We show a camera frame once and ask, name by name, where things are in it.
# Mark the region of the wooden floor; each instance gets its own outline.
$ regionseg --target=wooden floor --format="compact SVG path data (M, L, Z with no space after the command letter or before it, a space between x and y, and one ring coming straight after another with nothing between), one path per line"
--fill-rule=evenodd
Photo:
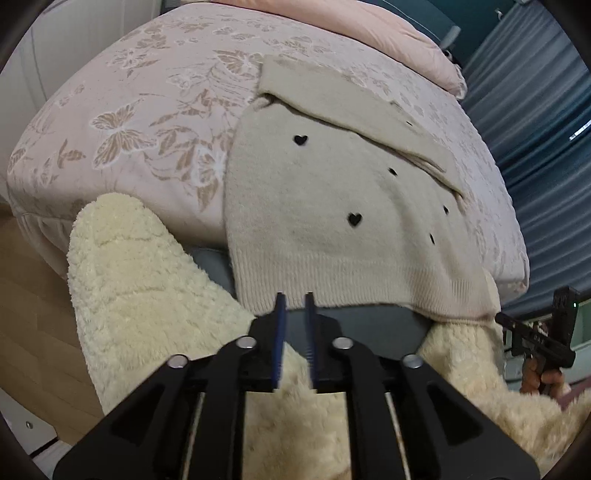
M102 417L67 283L0 209L0 388L73 445Z

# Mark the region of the sweater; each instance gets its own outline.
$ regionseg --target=sweater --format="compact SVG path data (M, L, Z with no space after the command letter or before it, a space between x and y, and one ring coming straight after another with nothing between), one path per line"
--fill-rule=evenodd
M238 299L255 314L399 304L436 320L496 308L458 207L451 152L395 102L339 72L266 57L228 157Z

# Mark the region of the rolled pink comforter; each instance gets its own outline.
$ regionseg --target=rolled pink comforter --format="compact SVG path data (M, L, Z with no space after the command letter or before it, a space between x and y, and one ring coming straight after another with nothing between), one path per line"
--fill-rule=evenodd
M399 61L444 90L463 98L466 82L456 66L409 22L356 0L214 0L281 15L354 38Z

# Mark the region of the bed sheet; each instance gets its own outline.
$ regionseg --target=bed sheet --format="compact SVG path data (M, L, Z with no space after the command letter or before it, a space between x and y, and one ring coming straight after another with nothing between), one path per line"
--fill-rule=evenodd
M414 116L456 157L466 224L502 299L527 289L511 198L451 94L351 38L209 3L175 9L107 48L23 133L9 161L9 201L46 261L65 275L72 223L106 192L140 198L181 242L224 246L226 156L267 54L335 68Z

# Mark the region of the bed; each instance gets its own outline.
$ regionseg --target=bed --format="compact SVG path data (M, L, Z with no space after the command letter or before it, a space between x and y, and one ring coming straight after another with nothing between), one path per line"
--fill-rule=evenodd
M25 237L65 276L77 213L117 191L142 199L184 244L223 248L226 156L267 54L333 67L431 132L456 157L467 227L501 299L526 291L529 263L511 198L453 95L352 38L210 3L132 31L31 121L8 166L9 201Z

